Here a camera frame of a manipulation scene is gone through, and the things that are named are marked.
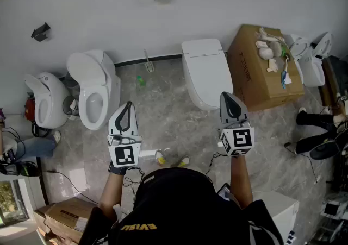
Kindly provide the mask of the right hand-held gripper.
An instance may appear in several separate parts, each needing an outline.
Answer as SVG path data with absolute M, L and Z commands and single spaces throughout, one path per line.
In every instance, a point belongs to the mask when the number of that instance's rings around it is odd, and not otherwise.
M 235 95 L 222 92 L 220 95 L 220 141 L 228 156 L 245 155 L 255 146 L 255 129 L 248 120 L 244 102 Z

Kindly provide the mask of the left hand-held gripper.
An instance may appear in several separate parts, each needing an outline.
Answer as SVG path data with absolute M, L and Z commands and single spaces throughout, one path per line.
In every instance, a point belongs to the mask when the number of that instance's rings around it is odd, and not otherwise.
M 120 106 L 112 114 L 108 130 L 108 149 L 113 166 L 116 168 L 136 166 L 142 137 L 138 135 L 135 106 L 131 101 Z

